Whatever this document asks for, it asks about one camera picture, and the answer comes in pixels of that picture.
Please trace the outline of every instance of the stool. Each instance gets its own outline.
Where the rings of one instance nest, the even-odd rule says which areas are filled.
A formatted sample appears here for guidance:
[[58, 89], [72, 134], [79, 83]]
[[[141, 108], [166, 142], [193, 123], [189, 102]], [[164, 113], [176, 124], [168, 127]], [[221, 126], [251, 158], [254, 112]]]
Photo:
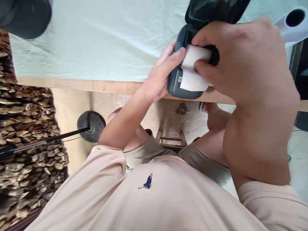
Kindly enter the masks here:
[[[165, 149], [170, 149], [170, 150], [174, 151], [175, 153], [178, 153], [180, 150], [182, 150], [183, 148], [185, 148], [187, 146], [187, 142], [186, 142], [186, 139], [185, 139], [185, 136], [184, 136], [183, 132], [180, 132], [180, 138], [169, 137], [169, 136], [162, 136], [161, 134], [162, 134], [162, 131], [159, 129], [157, 131], [155, 139]], [[160, 143], [160, 140], [181, 141], [181, 145], [177, 145], [177, 144], [162, 144], [162, 143]]]

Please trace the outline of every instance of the light stand base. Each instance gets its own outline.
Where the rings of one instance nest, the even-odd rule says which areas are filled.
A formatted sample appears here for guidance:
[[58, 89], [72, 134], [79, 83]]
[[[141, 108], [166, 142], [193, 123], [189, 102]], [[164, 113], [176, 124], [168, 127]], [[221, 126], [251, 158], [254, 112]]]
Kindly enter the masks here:
[[90, 127], [90, 130], [80, 133], [80, 136], [88, 142], [97, 143], [98, 139], [106, 127], [104, 118], [94, 111], [84, 112], [77, 121], [77, 128]]

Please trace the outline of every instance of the right hand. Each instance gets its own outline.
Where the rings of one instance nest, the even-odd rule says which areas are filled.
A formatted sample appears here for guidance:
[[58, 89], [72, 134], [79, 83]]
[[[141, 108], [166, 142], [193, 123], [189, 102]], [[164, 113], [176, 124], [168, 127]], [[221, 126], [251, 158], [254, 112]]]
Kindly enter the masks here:
[[234, 25], [214, 21], [194, 36], [192, 44], [217, 47], [217, 66], [198, 60], [194, 67], [217, 91], [237, 104], [298, 100], [284, 39], [269, 19]]

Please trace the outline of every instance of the cable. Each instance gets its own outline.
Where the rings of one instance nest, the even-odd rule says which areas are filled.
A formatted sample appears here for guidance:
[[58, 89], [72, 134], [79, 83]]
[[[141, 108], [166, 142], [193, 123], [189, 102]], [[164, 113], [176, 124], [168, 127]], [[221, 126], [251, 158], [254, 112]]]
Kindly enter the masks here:
[[[74, 139], [71, 139], [71, 140], [66, 140], [66, 141], [72, 141], [72, 140], [75, 140], [75, 139], [78, 139], [78, 138], [82, 138], [82, 137], [86, 137], [86, 136], [92, 136], [92, 135], [80, 136], [80, 137], [77, 137], [77, 138], [74, 138]], [[42, 151], [43, 149], [48, 148], [49, 146], [56, 145], [56, 144], [60, 144], [60, 143], [62, 143], [62, 142], [66, 142], [66, 141], [60, 141], [60, 142], [58, 142], [58, 143], [53, 143], [53, 144], [47, 145], [47, 146], [42, 147], [40, 150], [37, 150], [37, 151]]]
[[303, 129], [303, 130], [293, 130], [292, 132], [298, 132], [298, 131], [308, 131], [308, 129]]

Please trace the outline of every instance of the floor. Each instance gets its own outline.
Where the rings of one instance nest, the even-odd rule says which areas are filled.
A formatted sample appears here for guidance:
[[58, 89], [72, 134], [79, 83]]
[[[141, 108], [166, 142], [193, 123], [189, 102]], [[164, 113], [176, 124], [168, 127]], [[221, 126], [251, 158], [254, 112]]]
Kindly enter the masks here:
[[[101, 92], [87, 92], [79, 90], [52, 89], [54, 104], [56, 107], [56, 119], [61, 133], [71, 132], [77, 129], [77, 119], [85, 111], [93, 110], [101, 114], [105, 119], [130, 99], [129, 95], [108, 94]], [[232, 113], [234, 105], [219, 104], [219, 107]], [[150, 128], [154, 135], [162, 128], [163, 135], [179, 137], [179, 131], [185, 134], [187, 143], [194, 138], [208, 132], [207, 115], [199, 112], [199, 103], [161, 99], [155, 102], [147, 112], [142, 126]], [[79, 137], [75, 135], [64, 140]], [[289, 155], [292, 157], [290, 170], [292, 186], [305, 202], [308, 202], [308, 132], [293, 132], [288, 145]], [[87, 158], [91, 149], [95, 146], [84, 139], [75, 139], [65, 143], [69, 155], [69, 173], [74, 172]], [[233, 182], [225, 187], [232, 195], [237, 197]]]

